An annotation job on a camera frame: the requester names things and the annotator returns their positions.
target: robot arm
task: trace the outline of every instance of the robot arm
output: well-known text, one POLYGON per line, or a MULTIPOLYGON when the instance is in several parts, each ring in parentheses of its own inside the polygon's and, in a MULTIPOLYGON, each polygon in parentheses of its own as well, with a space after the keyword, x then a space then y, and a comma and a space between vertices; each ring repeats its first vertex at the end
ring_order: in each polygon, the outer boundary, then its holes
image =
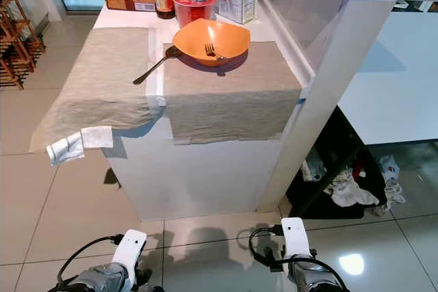
POLYGON ((284 271, 297 284, 299 292, 348 292, 339 274, 317 260, 316 251, 309 249, 309 240, 300 218, 283 218, 281 225, 255 230, 249 238, 249 248, 254 259, 271 271, 284 271), (269 248, 265 248, 264 256, 254 250, 252 240, 261 231, 285 237, 282 260, 276 260, 269 248))
POLYGON ((94 240, 74 253, 62 266, 57 278, 58 284, 49 292, 128 292, 141 286, 147 279, 136 269, 138 258, 146 245, 146 234, 130 229, 125 235, 115 235, 94 240), (118 245, 112 262, 92 267, 78 276, 62 279, 62 272, 67 265, 83 250, 104 240, 111 240, 118 245))

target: spoon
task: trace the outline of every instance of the spoon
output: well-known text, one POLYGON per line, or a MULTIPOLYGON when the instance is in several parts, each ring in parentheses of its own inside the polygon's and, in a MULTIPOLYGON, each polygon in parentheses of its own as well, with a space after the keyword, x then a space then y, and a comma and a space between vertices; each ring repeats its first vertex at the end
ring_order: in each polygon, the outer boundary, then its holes
POLYGON ((146 73, 144 73, 143 75, 139 76, 136 80, 132 81, 132 83, 134 85, 141 84, 152 73, 152 71, 154 71, 158 66, 160 66, 161 63, 163 63, 166 59, 168 59, 168 58, 177 58, 177 57, 179 57, 181 55, 183 55, 182 51, 180 51, 175 46, 170 46, 166 50, 166 56, 161 58, 160 61, 158 63, 156 63, 156 65, 154 65, 152 68, 150 68, 146 73))

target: dish towel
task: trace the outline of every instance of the dish towel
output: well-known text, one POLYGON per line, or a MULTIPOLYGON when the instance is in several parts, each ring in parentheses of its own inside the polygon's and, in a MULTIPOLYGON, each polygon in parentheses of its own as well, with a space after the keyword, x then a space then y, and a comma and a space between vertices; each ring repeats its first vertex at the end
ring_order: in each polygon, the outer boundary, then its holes
POLYGON ((46 147, 51 165, 85 157, 85 148, 112 148, 112 128, 109 126, 81 129, 80 133, 62 138, 46 147))
POLYGON ((379 204, 376 196, 372 195, 369 191, 361 189, 355 182, 351 168, 341 171, 324 192, 330 194, 333 202, 340 207, 351 207, 356 203, 379 204))
POLYGON ((251 42, 248 53, 215 68, 186 55, 164 62, 176 144, 279 139, 300 93, 275 42, 251 42))
POLYGON ((388 202, 373 208, 373 212, 377 215, 384 215, 390 209, 392 203, 406 203, 402 195, 402 187, 397 181, 400 173, 396 160, 393 155, 385 155, 377 159, 382 176, 385 179, 385 195, 388 202))
POLYGON ((132 84, 148 68, 148 54, 148 29, 93 29, 60 95, 34 131, 30 151, 52 145, 54 159, 72 159, 80 156, 80 148, 71 149, 70 142, 105 147, 112 143, 111 127, 130 129, 152 121, 144 85, 132 84))

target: white floor tile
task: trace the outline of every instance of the white floor tile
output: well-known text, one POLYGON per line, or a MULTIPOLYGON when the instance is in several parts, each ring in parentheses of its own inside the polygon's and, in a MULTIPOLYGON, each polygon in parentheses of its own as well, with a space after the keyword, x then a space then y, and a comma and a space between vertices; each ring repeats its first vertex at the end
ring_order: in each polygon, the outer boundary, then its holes
MULTIPOLYGON (((281 249, 281 238, 261 240, 261 248, 269 245, 276 252, 281 249)), ((296 291, 283 273, 271 273, 254 261, 248 239, 165 248, 163 283, 166 292, 296 291)))
POLYGON ((47 47, 35 72, 26 78, 24 88, 62 88, 80 50, 81 47, 47 47))
POLYGON ((397 219, 438 213, 438 190, 418 170, 402 170, 398 182, 406 203, 393 204, 391 212, 397 219))
MULTIPOLYGON (((110 263, 112 256, 92 256, 75 259, 63 275, 63 278, 80 274, 83 270, 97 265, 110 263)), ((150 285, 162 283, 162 251, 160 249, 145 251, 142 260, 146 268, 152 269, 153 273, 150 285)), ((23 268, 16 292, 48 291, 56 284, 56 275, 65 261, 50 261, 44 263, 27 263, 23 268)))
POLYGON ((0 93, 1 154, 29 152, 35 128, 60 90, 13 90, 0 93))
POLYGON ((72 15, 60 22, 50 22, 43 34, 44 43, 47 48, 57 46, 82 47, 96 19, 95 15, 72 15))
POLYGON ((438 289, 438 215, 399 220, 436 289, 438 289))
POLYGON ((55 168, 44 154, 0 157, 0 263, 22 263, 55 168))
POLYGON ((373 155, 393 155, 400 167, 398 182, 404 204, 394 204, 395 218, 438 213, 438 143, 401 144, 372 148, 373 155))
POLYGON ((394 220, 394 217, 390 212, 383 216, 373 214, 370 210, 365 210, 365 215, 360 219, 333 219, 333 220, 317 220, 317 219, 305 219, 304 226, 307 230, 349 226, 357 224, 367 224, 371 222, 384 222, 387 220, 394 220))
POLYGON ((317 258, 351 291, 435 291, 395 222, 312 230, 308 236, 317 258))
MULTIPOLYGON (((84 159, 63 163, 41 215, 27 262, 68 258, 87 242, 130 228, 148 235, 146 249, 162 245, 164 222, 140 222, 125 192, 104 185, 110 167, 100 150, 86 151, 84 159)), ((111 254, 114 246, 102 242, 85 255, 111 254)))
POLYGON ((21 265, 0 266, 0 291, 14 292, 21 265))
POLYGON ((164 246, 247 237, 260 226, 279 224, 280 219, 277 212, 251 212, 166 220, 164 246))

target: wooden rack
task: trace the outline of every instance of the wooden rack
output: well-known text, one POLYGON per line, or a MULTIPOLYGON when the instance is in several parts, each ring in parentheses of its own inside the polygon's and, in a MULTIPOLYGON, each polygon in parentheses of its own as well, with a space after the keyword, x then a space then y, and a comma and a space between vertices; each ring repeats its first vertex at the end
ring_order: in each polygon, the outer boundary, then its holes
POLYGON ((0 0, 0 86, 15 85, 23 89, 23 80, 35 71, 36 61, 45 52, 19 0, 0 0), (14 18, 11 6, 20 13, 14 18), (23 37, 24 30, 28 38, 23 37))

